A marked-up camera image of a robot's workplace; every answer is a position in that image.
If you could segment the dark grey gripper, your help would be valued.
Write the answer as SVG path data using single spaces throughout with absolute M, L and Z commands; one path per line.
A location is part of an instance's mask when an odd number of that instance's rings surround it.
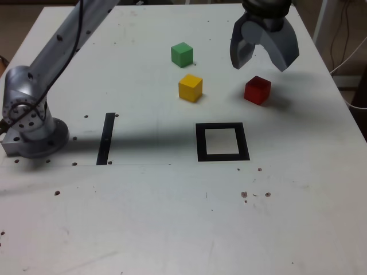
M 234 24 L 229 48 L 235 69 L 240 69 L 252 58 L 255 45 L 267 51 L 281 72 L 299 56 L 295 31 L 285 17 L 262 18 L 245 12 Z

